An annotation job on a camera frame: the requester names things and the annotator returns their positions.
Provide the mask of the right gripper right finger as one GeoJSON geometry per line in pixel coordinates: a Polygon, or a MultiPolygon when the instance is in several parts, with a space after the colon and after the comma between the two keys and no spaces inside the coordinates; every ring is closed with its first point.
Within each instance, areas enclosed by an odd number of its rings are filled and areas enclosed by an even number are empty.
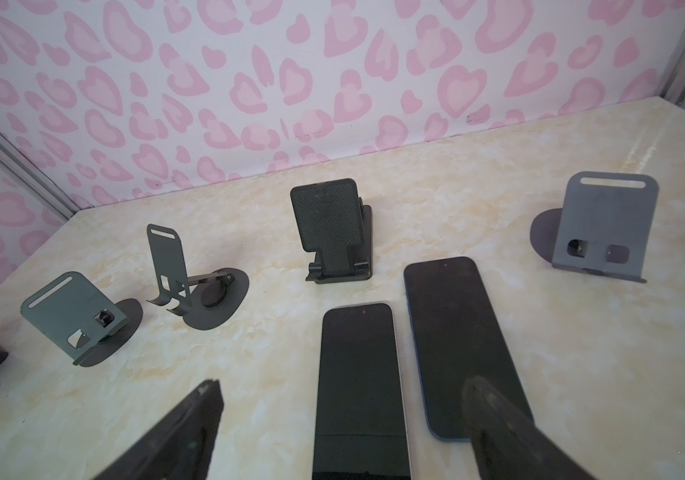
{"type": "Polygon", "coordinates": [[[485,378],[466,380],[462,414],[482,479],[591,479],[485,378]]]}

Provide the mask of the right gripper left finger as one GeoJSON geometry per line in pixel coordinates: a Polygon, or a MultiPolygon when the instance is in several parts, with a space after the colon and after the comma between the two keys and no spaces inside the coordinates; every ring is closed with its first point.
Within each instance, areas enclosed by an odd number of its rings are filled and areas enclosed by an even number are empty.
{"type": "Polygon", "coordinates": [[[220,382],[200,383],[98,478],[206,479],[222,412],[220,382]]]}

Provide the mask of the blue phone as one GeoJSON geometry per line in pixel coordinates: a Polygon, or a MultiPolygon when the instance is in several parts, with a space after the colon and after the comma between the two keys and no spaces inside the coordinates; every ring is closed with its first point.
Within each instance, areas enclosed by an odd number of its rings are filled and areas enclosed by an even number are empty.
{"type": "Polygon", "coordinates": [[[465,256],[412,263],[403,272],[426,423],[442,441],[467,441],[462,390],[489,381],[533,413],[476,263],[465,256]]]}

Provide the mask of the silver phone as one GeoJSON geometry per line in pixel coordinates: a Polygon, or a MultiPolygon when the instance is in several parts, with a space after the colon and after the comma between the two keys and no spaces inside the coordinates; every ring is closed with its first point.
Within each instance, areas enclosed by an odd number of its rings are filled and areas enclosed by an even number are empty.
{"type": "Polygon", "coordinates": [[[324,314],[312,477],[411,477],[394,323],[385,303],[324,314]]]}

